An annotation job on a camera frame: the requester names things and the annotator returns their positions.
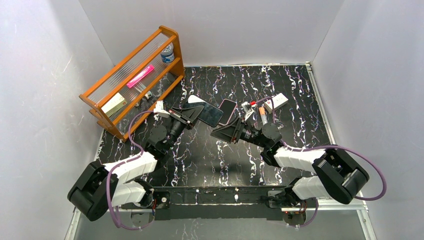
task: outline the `white backdrop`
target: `white backdrop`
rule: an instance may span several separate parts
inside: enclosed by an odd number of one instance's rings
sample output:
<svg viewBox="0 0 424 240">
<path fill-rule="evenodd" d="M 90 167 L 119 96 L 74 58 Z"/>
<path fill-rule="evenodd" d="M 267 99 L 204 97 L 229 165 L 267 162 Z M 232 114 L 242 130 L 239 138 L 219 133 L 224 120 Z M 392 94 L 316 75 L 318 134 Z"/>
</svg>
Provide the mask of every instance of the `white backdrop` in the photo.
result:
<svg viewBox="0 0 424 240">
<path fill-rule="evenodd" d="M 368 202 L 383 240 L 424 237 L 423 13 L 418 0 L 346 0 L 312 63 L 337 143 L 387 178 L 386 196 Z M 373 197 L 382 185 L 366 169 Z"/>
<path fill-rule="evenodd" d="M 343 0 L 79 0 L 114 64 L 160 25 L 175 29 L 184 65 L 314 59 Z"/>
<path fill-rule="evenodd" d="M 0 43 L 0 238 L 63 239 L 100 137 L 78 95 L 113 64 L 78 0 L 2 1 Z"/>
</svg>

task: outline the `pink marker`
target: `pink marker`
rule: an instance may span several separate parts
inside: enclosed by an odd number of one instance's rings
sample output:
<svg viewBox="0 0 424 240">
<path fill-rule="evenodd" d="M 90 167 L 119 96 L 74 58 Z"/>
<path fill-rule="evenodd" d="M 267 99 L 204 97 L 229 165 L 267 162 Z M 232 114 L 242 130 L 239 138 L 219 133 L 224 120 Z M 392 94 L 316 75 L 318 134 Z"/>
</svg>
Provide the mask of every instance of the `pink marker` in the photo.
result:
<svg viewBox="0 0 424 240">
<path fill-rule="evenodd" d="M 129 88 L 134 87 L 140 80 L 144 79 L 147 74 L 149 74 L 151 71 L 153 71 L 155 67 L 153 65 L 147 66 L 143 71 L 141 71 L 137 76 L 135 76 L 131 81 L 129 81 L 126 86 Z"/>
</svg>

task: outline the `phone screen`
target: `phone screen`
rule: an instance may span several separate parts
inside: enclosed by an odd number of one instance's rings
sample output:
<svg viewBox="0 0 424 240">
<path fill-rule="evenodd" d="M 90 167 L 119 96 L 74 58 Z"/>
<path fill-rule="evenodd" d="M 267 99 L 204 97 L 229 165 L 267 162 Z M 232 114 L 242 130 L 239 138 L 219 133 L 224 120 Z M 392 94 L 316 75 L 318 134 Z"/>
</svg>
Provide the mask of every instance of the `phone screen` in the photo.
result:
<svg viewBox="0 0 424 240">
<path fill-rule="evenodd" d="M 221 102 L 221 105 L 219 105 L 219 109 L 222 110 L 223 115 L 221 117 L 221 120 L 219 120 L 220 125 L 227 125 L 230 121 L 231 117 L 234 114 L 234 111 L 236 110 L 237 103 L 235 101 L 231 101 L 228 99 L 224 99 Z"/>
<path fill-rule="evenodd" d="M 186 102 L 184 103 L 182 108 L 187 109 L 187 108 L 192 108 L 197 106 L 204 106 L 203 111 L 201 111 L 201 113 L 198 116 L 199 120 L 215 128 L 220 122 L 222 115 L 224 114 L 223 111 L 219 110 L 216 106 L 213 106 L 210 103 L 207 103 L 205 101 Z"/>
</svg>

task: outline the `robotic arm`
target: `robotic arm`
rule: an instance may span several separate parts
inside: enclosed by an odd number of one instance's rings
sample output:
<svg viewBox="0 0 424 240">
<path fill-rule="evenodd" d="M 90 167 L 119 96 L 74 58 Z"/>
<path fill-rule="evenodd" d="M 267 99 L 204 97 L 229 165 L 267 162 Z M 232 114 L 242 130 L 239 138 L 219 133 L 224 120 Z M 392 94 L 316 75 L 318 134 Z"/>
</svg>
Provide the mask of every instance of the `robotic arm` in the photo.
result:
<svg viewBox="0 0 424 240">
<path fill-rule="evenodd" d="M 300 200 L 332 197 L 342 204 L 349 204 L 370 179 L 368 173 L 343 149 L 310 150 L 286 146 L 277 125 L 266 123 L 254 128 L 242 118 L 215 129 L 210 134 L 228 143 L 240 139 L 263 147 L 260 153 L 270 166 L 302 169 L 316 174 L 292 181 L 282 197 L 292 205 Z"/>
<path fill-rule="evenodd" d="M 127 159 L 101 164 L 90 163 L 70 190 L 67 198 L 90 221 L 100 218 L 108 210 L 106 194 L 107 176 L 114 166 L 109 185 L 113 207 L 136 203 L 150 206 L 154 188 L 142 179 L 135 179 L 163 166 L 184 129 L 192 129 L 203 106 L 165 110 L 163 103 L 156 105 L 154 112 L 170 118 L 170 124 L 156 125 L 143 143 L 144 154 Z M 228 143 L 240 139 L 263 148 L 263 160 L 274 167 L 292 167 L 316 174 L 313 177 L 298 177 L 284 192 L 275 197 L 286 204 L 295 206 L 309 198 L 332 197 L 342 204 L 349 204 L 369 180 L 368 173 L 342 149 L 310 150 L 291 148 L 282 141 L 278 127 L 266 123 L 256 129 L 243 118 L 237 118 L 227 126 L 215 129 L 211 136 Z"/>
</svg>

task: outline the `black joint housing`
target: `black joint housing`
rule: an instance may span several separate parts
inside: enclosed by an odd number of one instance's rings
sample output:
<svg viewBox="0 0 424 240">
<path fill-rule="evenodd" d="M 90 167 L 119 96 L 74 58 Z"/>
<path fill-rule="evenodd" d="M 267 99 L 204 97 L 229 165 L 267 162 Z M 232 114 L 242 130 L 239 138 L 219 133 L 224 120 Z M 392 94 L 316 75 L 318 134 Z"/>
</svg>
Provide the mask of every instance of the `black joint housing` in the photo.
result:
<svg viewBox="0 0 424 240">
<path fill-rule="evenodd" d="M 370 179 L 368 173 L 343 149 L 325 150 L 312 167 L 328 194 L 342 204 L 349 204 Z"/>
<path fill-rule="evenodd" d="M 296 206 L 301 201 L 301 199 L 293 191 L 293 187 L 301 178 L 301 176 L 296 177 L 293 181 L 290 182 L 290 184 L 286 188 L 284 188 L 284 191 L 275 196 L 279 199 L 284 200 L 287 205 Z"/>
<path fill-rule="evenodd" d="M 106 179 L 109 171 L 99 161 L 88 164 L 67 195 L 67 199 L 84 214 L 88 220 L 96 221 L 108 210 Z M 113 196 L 118 177 L 110 177 L 110 195 Z"/>
<path fill-rule="evenodd" d="M 193 128 L 204 108 L 201 105 L 184 109 L 172 107 L 168 110 L 170 123 L 166 126 L 156 125 L 151 129 L 150 135 L 142 143 L 142 146 L 145 151 L 159 161 L 155 171 L 166 163 L 169 158 L 168 151 L 174 147 L 184 129 Z"/>
<path fill-rule="evenodd" d="M 241 139 L 262 147 L 260 156 L 263 161 L 270 166 L 280 167 L 274 155 L 283 143 L 278 126 L 274 123 L 266 123 L 261 129 L 256 129 L 238 117 L 230 124 L 213 130 L 210 135 L 227 143 L 237 143 Z"/>
</svg>

